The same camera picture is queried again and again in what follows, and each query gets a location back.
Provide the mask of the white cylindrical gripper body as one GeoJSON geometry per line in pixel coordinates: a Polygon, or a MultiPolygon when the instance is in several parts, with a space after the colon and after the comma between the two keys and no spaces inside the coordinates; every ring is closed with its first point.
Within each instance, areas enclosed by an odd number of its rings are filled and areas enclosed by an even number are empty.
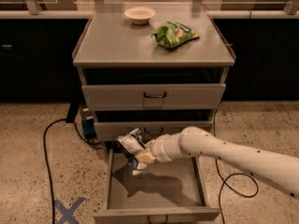
{"type": "Polygon", "coordinates": [[[164,134],[157,137],[151,145],[150,151],[159,162],[170,162],[182,157],[178,143],[179,134],[164,134]]]}

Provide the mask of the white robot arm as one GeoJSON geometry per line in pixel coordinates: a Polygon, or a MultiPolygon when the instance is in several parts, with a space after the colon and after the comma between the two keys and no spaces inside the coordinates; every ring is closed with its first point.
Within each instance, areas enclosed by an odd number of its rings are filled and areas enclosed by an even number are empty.
{"type": "Polygon", "coordinates": [[[299,159],[296,157],[223,141],[197,127],[187,127],[176,134],[161,135],[146,145],[141,141],[139,129],[133,130],[130,136],[135,138],[137,147],[133,153],[139,161],[142,160],[141,154],[146,155],[147,163],[211,157],[299,199],[299,159]]]}

